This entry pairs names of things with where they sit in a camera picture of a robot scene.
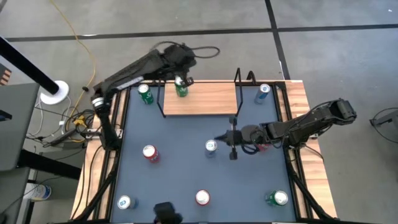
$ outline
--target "desk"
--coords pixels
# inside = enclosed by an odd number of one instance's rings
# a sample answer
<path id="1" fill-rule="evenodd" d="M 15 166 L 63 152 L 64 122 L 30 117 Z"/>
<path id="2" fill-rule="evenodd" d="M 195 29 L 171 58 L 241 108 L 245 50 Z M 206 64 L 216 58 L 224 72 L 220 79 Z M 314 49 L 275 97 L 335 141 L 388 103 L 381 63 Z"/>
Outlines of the desk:
<path id="1" fill-rule="evenodd" d="M 197 80 L 196 83 L 209 83 L 212 82 L 214 83 L 214 87 L 217 88 L 217 83 L 223 83 L 223 82 L 233 82 L 231 80 Z M 291 110 L 291 115 L 292 117 L 297 117 L 300 116 L 301 114 L 306 113 L 309 110 L 308 106 L 308 101 L 307 101 L 307 96 L 305 94 L 305 89 L 302 81 L 285 81 L 284 86 L 286 87 L 287 91 L 287 96 L 289 99 L 289 106 Z M 287 113 L 285 110 L 284 106 L 284 101 L 282 99 L 281 90 L 277 90 L 278 96 L 279 96 L 279 104 L 280 104 L 280 110 L 282 112 L 282 117 L 283 119 L 287 119 Z M 127 91 L 122 92 L 119 96 L 115 97 L 115 102 L 119 103 L 114 103 L 114 105 L 118 106 L 117 107 L 117 113 L 116 116 L 112 116 L 113 119 L 116 121 L 117 124 L 122 124 L 125 121 L 124 115 L 126 113 L 126 108 L 127 104 L 125 103 L 126 100 L 128 101 L 129 99 L 129 93 Z M 97 128 L 100 125 L 100 122 L 98 119 L 94 120 L 93 123 L 93 128 Z M 307 143 L 310 147 L 320 150 L 319 145 L 316 140 L 309 140 Z M 93 140 L 89 143 L 87 151 L 86 151 L 86 158 L 85 162 L 86 164 L 90 164 L 93 160 L 93 154 L 96 151 L 96 149 L 100 146 L 100 141 L 99 140 Z M 111 167 L 112 164 L 112 155 L 109 156 L 109 162 L 108 162 L 108 167 L 103 165 L 104 164 L 104 158 L 105 158 L 105 153 L 104 151 L 100 151 L 97 156 L 94 158 L 93 162 L 93 171 L 91 175 L 91 185 L 90 188 L 88 189 L 88 200 L 90 201 L 92 196 L 96 193 L 98 189 L 98 184 L 100 182 L 100 175 L 102 172 L 108 171 Z M 301 160 L 302 160 L 302 166 L 303 166 L 303 171 L 305 174 L 305 180 L 307 183 L 307 187 L 309 191 L 312 193 L 312 195 L 315 197 L 317 202 L 324 208 L 324 210 L 329 213 L 331 216 L 336 216 L 334 204 L 333 204 L 333 199 L 331 197 L 330 193 L 330 188 L 328 184 L 328 179 L 326 176 L 325 172 L 325 167 L 322 163 L 322 160 L 317 156 L 312 154 L 310 151 L 306 151 L 302 149 L 301 152 Z M 88 177 L 90 173 L 90 168 L 87 166 L 85 170 L 82 172 L 85 172 L 85 176 Z M 81 205 L 77 210 L 77 213 L 75 216 L 79 215 L 81 211 L 84 209 L 84 205 L 86 204 L 86 197 L 87 197 L 87 186 L 88 186 L 88 180 L 87 178 L 85 179 L 85 182 L 83 183 L 82 179 L 80 179 L 77 192 L 76 192 L 76 198 L 75 198 L 75 203 L 73 205 L 73 210 L 77 208 L 79 199 L 80 199 L 80 194 L 81 194 L 81 189 L 85 186 L 85 191 L 83 192 L 83 197 L 81 200 Z M 301 217 L 306 217 L 305 214 L 305 206 L 303 202 L 302 195 L 300 194 L 300 191 L 297 189 L 297 199 L 298 199 L 298 207 L 300 210 L 300 216 Z M 103 199 L 101 201 L 101 205 L 99 206 L 98 210 L 98 216 L 96 218 L 109 218 L 110 217 L 110 209 L 107 209 L 107 203 L 110 203 L 113 201 L 113 193 L 107 191 Z"/>

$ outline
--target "wooden table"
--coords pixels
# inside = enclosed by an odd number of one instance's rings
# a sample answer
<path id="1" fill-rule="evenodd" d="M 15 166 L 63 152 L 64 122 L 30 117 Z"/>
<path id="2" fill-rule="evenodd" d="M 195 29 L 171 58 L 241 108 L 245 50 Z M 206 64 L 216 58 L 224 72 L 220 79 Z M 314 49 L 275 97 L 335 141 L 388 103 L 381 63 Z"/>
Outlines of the wooden table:
<path id="1" fill-rule="evenodd" d="M 287 95 L 289 98 L 289 104 L 290 104 L 290 110 L 292 112 L 292 117 L 298 117 L 302 114 L 305 114 L 310 108 L 308 105 L 307 101 L 307 96 L 305 94 L 305 89 L 304 89 L 304 84 L 301 80 L 289 80 L 289 81 L 280 81 L 280 80 L 271 80 L 272 81 L 278 81 L 278 82 L 285 82 L 286 88 L 287 88 Z M 214 89 L 217 89 L 217 82 L 233 82 L 233 80 L 196 80 L 195 83 L 200 83 L 200 82 L 214 82 L 212 83 L 214 86 Z M 283 120 L 287 120 L 285 108 L 284 108 L 284 102 L 282 99 L 282 92 L 278 90 L 278 95 L 279 95 L 279 103 L 282 111 L 282 118 Z M 120 99 L 119 99 L 119 108 L 117 112 L 117 117 L 116 117 L 116 124 L 121 124 L 123 120 L 123 112 L 126 110 L 126 105 L 124 102 L 126 100 L 126 91 L 123 91 L 121 93 Z M 98 128 L 100 126 L 100 121 L 98 118 L 94 119 L 93 122 L 93 127 L 94 129 Z M 80 181 L 78 184 L 78 188 L 76 190 L 76 197 L 75 197 L 75 203 L 73 204 L 73 210 L 72 213 L 75 211 L 75 209 L 78 206 L 78 202 L 80 201 L 80 196 L 81 196 L 81 190 L 83 187 L 83 184 L 85 186 L 84 192 L 83 192 L 83 197 L 81 199 L 80 206 L 78 207 L 78 210 L 76 212 L 75 217 L 77 217 L 85 208 L 86 205 L 86 198 L 88 194 L 88 202 L 90 202 L 91 198 L 94 196 L 96 191 L 98 190 L 98 185 L 100 182 L 100 175 L 102 172 L 102 166 L 103 166 L 103 161 L 104 161 L 104 151 L 100 150 L 96 157 L 94 158 L 93 162 L 93 170 L 91 174 L 91 184 L 90 188 L 87 190 L 88 186 L 88 175 L 90 173 L 90 164 L 93 160 L 93 156 L 97 148 L 101 145 L 100 140 L 92 140 L 88 143 L 88 147 L 86 150 L 86 157 L 85 157 L 85 169 L 82 170 L 82 172 L 85 172 L 85 181 L 83 182 L 83 175 L 80 176 Z M 318 145 L 317 140 L 309 140 L 307 142 L 307 145 L 314 148 L 318 152 L 320 152 L 320 148 Z M 333 199 L 331 197 L 331 192 L 329 188 L 329 183 L 328 183 L 328 178 L 326 176 L 326 171 L 325 171 L 325 166 L 323 165 L 323 161 L 321 158 L 319 158 L 316 154 L 314 154 L 311 151 L 308 151 L 306 149 L 301 150 L 301 159 L 302 159 L 302 165 L 304 169 L 304 174 L 305 174 L 305 180 L 307 183 L 307 188 L 311 192 L 311 194 L 314 196 L 314 198 L 317 200 L 317 202 L 323 207 L 323 209 L 331 216 L 336 217 L 336 210 L 335 206 L 333 204 Z M 111 165 L 113 161 L 110 159 L 109 165 L 108 165 L 108 170 L 109 172 Z M 298 202 L 299 202 L 299 208 L 300 208 L 300 213 L 302 218 L 305 218 L 305 205 L 303 201 L 302 194 L 300 190 L 296 187 L 297 191 L 297 197 L 298 197 Z M 108 201 L 108 196 L 109 192 L 108 190 L 105 192 L 103 195 L 103 199 L 101 201 L 101 206 L 99 210 L 99 218 L 105 218 L 106 214 L 106 203 Z"/>

